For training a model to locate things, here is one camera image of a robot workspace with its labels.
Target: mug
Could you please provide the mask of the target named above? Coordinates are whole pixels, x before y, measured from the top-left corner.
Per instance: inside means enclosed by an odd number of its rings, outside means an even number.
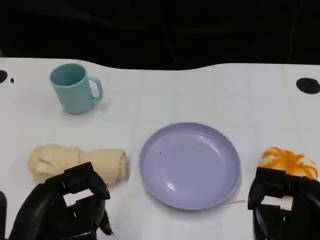
[[[89,80],[97,85],[98,97],[92,96]],[[104,95],[100,80],[88,76],[85,68],[79,64],[67,63],[56,67],[50,74],[50,81],[63,109],[70,114],[89,111]]]

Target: cable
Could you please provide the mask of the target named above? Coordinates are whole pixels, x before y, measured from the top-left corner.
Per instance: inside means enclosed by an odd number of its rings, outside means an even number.
[[[174,64],[177,64],[177,59],[174,53],[174,50],[172,49],[171,45],[169,44],[168,38],[167,38],[167,33],[166,33],[166,26],[165,26],[165,0],[161,0],[162,4],[162,9],[161,9],[161,26],[162,26],[162,33],[163,33],[163,38],[165,42],[165,46],[169,49],[169,52],[171,54],[172,60]]]
[[[299,13],[301,11],[301,8],[304,4],[304,0],[300,0],[300,4],[297,7],[294,15],[293,15],[293,21],[292,21],[292,25],[291,25],[291,30],[290,30],[290,35],[289,35],[289,51],[288,51],[288,55],[286,57],[287,60],[289,60],[292,57],[292,54],[294,52],[294,34],[295,34],[295,27],[296,27],[296,22],[299,16]]]

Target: plate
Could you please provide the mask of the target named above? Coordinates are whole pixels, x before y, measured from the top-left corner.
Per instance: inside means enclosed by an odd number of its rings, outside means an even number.
[[[147,190],[163,203],[184,210],[216,206],[241,181],[239,155],[219,131],[198,123],[176,123],[153,134],[139,156]]]

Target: black circle sticker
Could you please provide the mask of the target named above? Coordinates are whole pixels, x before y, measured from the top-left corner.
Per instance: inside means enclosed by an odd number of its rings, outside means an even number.
[[[2,84],[8,77],[8,73],[4,70],[0,70],[0,84]]]
[[[317,80],[303,77],[296,81],[296,87],[306,94],[317,94],[320,92],[320,84]]]

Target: white table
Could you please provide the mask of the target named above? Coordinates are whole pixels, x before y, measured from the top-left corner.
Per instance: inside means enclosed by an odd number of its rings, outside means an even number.
[[[49,73],[80,63],[100,78],[105,98],[83,115],[62,112]],[[320,66],[221,64],[187,71],[123,70],[69,59],[0,58],[8,79],[0,84],[0,189],[8,199],[6,236],[36,185],[26,167],[37,145],[83,150],[124,148],[128,181],[110,188],[106,202],[115,240],[253,238],[245,203],[181,211],[155,200],[142,186],[139,151],[155,130],[199,122],[225,134],[239,152],[242,184],[232,200],[246,200],[256,166],[270,146],[305,154],[320,166],[320,93],[299,91],[302,77],[320,80]],[[101,232],[98,238],[106,239]]]

